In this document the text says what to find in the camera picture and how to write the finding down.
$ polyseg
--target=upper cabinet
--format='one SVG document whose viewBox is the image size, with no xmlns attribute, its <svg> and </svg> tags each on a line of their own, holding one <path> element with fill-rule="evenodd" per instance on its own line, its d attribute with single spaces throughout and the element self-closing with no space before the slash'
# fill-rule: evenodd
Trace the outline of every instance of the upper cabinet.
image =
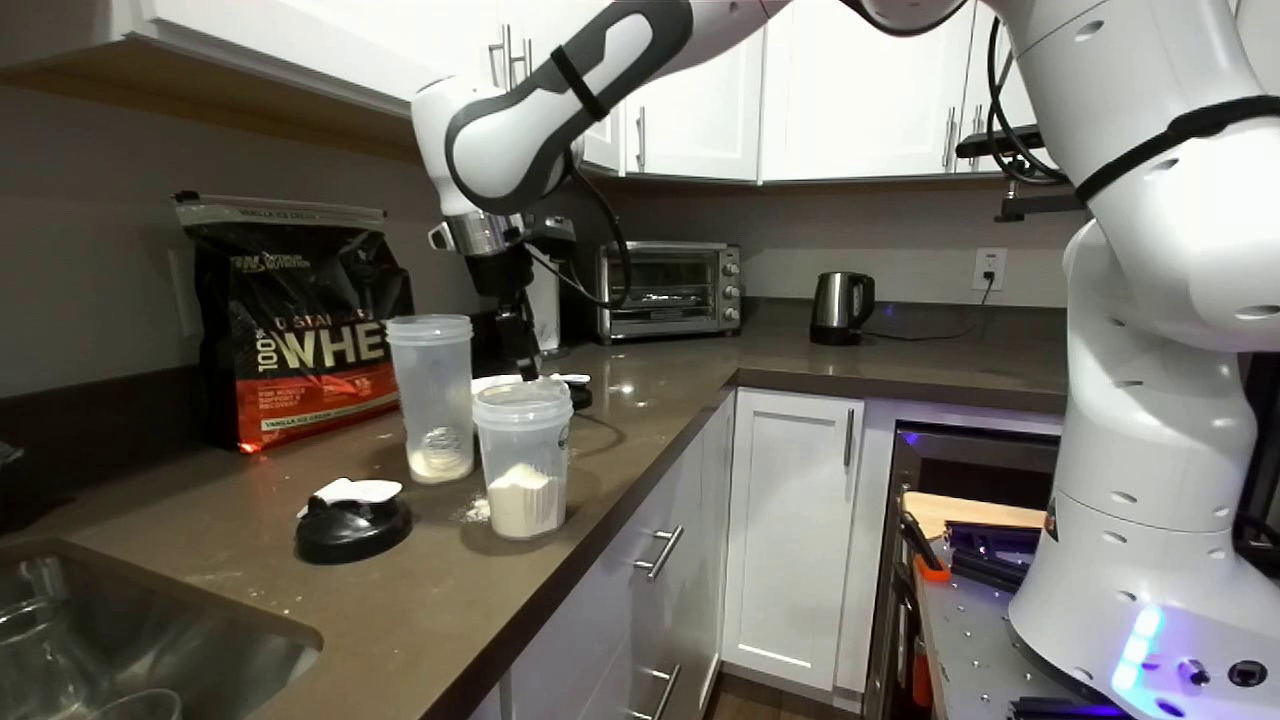
<svg viewBox="0 0 1280 720">
<path fill-rule="evenodd" d="M 607 0 L 8 0 L 0 81 L 415 159 L 435 75 L 521 81 Z M 984 122 L 991 11 L 886 35 L 839 0 L 789 5 L 723 56 L 662 75 L 586 140 L 617 174 L 944 174 Z M 1011 72 L 1011 122 L 1031 107 Z"/>
<path fill-rule="evenodd" d="M 339 16 L 335 0 L 317 7 L 296 0 L 0 5 L 0 83 L 371 156 L 415 156 L 410 96 L 428 72 L 369 19 Z"/>
<path fill-rule="evenodd" d="M 839 0 L 769 25 L 759 179 L 944 173 L 969 75 L 962 11 L 927 35 L 886 35 Z"/>
<path fill-rule="evenodd" d="M 759 32 L 723 56 L 662 75 L 626 103 L 638 174 L 758 179 L 759 173 Z"/>
</svg>

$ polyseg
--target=dark countertop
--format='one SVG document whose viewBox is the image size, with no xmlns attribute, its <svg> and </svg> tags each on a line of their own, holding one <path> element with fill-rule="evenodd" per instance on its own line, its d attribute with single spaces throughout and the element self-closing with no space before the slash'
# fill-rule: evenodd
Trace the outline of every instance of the dark countertop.
<svg viewBox="0 0 1280 720">
<path fill-rule="evenodd" d="M 872 329 L 954 338 L 807 343 L 807 302 L 759 302 L 743 334 L 575 348 L 595 402 L 572 419 L 570 523 L 543 541 L 497 541 L 465 513 L 481 479 L 410 486 L 415 530 L 365 563 L 291 554 L 296 506 L 333 474 L 403 479 L 402 415 L 243 461 L 216 446 L 163 451 L 27 529 L 125 554 L 160 575 L 323 635 L 319 662 L 263 717 L 462 717 L 570 594 L 613 530 L 640 506 L 728 385 L 1017 407 L 1063 407 L 1063 314 L 886 302 Z"/>
</svg>

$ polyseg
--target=cabinet handle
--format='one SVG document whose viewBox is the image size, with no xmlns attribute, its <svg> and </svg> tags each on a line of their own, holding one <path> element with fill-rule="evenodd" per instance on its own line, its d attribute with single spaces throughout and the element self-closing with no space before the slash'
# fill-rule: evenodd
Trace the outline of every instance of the cabinet handle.
<svg viewBox="0 0 1280 720">
<path fill-rule="evenodd" d="M 512 83 L 521 83 L 532 72 L 532 39 L 521 39 L 521 56 L 512 65 Z"/>
<path fill-rule="evenodd" d="M 640 103 L 640 113 L 638 113 L 638 173 L 644 173 L 644 156 L 648 156 L 648 113 Z"/>
<path fill-rule="evenodd" d="M 675 685 L 680 685 L 680 662 L 675 662 L 671 672 L 640 667 L 640 677 L 648 677 L 648 681 L 665 685 L 665 697 L 657 698 L 657 706 L 654 706 L 654 713 L 638 713 L 638 706 L 629 706 L 629 720 L 665 720 L 665 717 L 670 717 L 670 703 L 671 703 L 671 697 L 675 697 Z"/>
<path fill-rule="evenodd" d="M 665 549 L 657 551 L 657 561 L 640 554 L 631 567 L 644 570 L 644 579 L 662 579 L 675 545 L 680 545 L 686 529 L 671 529 L 671 530 L 654 530 L 654 541 L 665 541 Z"/>
<path fill-rule="evenodd" d="M 512 25 L 503 25 L 500 39 L 487 43 L 487 72 L 497 87 L 512 87 L 512 43 L 518 43 Z"/>
<path fill-rule="evenodd" d="M 844 419 L 844 466 L 853 466 L 853 428 L 855 428 L 855 407 Z"/>
<path fill-rule="evenodd" d="M 954 113 L 950 113 L 950 131 L 944 131 L 944 173 L 954 168 L 956 131 L 962 131 L 962 113 L 956 113 L 956 103 L 954 103 Z"/>
</svg>

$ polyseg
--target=toaster oven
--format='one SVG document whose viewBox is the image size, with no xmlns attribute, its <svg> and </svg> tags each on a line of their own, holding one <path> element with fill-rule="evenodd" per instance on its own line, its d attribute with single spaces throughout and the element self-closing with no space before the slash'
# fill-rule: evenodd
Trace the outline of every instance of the toaster oven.
<svg viewBox="0 0 1280 720">
<path fill-rule="evenodd" d="M 698 240 L 629 240 L 631 290 L 622 308 L 595 308 L 600 338 L 717 334 L 741 329 L 741 253 Z M 600 253 L 595 290 L 622 296 L 626 269 Z"/>
</svg>

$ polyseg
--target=white powder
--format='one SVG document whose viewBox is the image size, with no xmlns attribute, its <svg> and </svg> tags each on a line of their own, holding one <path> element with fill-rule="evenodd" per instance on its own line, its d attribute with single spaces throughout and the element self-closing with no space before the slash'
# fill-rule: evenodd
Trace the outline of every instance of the white powder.
<svg viewBox="0 0 1280 720">
<path fill-rule="evenodd" d="M 420 483 L 449 483 L 470 474 L 472 461 L 462 446 L 411 446 L 410 466 Z"/>
<path fill-rule="evenodd" d="M 565 520 L 565 479 L 512 463 L 500 479 L 487 483 L 493 530 L 529 541 L 559 529 Z"/>
</svg>

